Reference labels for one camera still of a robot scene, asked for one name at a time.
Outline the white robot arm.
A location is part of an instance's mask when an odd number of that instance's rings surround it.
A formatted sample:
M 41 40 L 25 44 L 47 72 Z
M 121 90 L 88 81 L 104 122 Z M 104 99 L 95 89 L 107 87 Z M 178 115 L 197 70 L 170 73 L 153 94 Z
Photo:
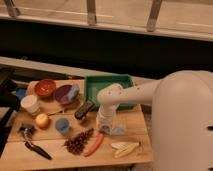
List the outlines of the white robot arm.
M 184 70 L 130 88 L 99 91 L 101 126 L 118 105 L 152 106 L 154 171 L 213 171 L 213 72 Z

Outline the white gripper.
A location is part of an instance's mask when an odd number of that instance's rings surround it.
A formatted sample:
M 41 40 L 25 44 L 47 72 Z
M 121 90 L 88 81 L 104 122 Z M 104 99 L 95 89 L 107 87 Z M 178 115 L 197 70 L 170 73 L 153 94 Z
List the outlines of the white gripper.
M 117 107 L 113 106 L 104 106 L 101 105 L 99 107 L 97 117 L 96 117 L 96 124 L 100 132 L 110 135 L 111 129 L 113 125 L 113 121 L 116 117 L 116 110 Z

